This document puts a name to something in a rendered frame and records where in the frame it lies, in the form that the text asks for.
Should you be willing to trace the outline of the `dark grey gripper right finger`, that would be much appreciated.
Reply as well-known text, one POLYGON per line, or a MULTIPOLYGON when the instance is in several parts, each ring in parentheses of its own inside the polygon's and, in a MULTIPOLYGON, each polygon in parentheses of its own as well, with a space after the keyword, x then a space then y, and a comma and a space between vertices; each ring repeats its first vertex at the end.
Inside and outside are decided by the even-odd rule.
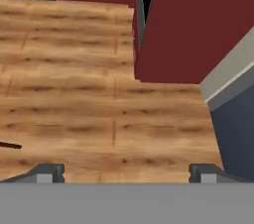
POLYGON ((229 174, 215 164, 190 164, 189 172, 189 183, 254 183, 254 180, 229 174))

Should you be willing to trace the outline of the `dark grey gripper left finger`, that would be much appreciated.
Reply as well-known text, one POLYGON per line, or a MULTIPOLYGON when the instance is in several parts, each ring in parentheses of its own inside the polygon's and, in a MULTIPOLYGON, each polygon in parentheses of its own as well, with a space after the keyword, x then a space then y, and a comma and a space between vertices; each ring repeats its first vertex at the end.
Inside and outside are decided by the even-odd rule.
POLYGON ((64 183, 63 164, 38 164, 26 173, 0 180, 0 183, 64 183))

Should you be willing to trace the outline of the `blue counter with grey top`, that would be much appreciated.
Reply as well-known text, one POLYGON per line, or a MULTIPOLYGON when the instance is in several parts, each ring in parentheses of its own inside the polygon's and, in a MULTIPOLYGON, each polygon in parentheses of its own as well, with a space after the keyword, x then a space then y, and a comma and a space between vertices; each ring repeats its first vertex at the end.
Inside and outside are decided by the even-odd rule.
POLYGON ((199 86, 225 172, 254 182, 254 26, 199 86))

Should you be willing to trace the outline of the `tall dark red cabinet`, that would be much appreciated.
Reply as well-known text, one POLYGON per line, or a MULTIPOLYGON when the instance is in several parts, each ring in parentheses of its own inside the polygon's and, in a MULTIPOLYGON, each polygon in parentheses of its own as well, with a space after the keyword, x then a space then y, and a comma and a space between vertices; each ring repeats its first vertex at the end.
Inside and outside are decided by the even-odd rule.
POLYGON ((253 27, 254 0, 152 0, 135 78, 199 84, 253 27))

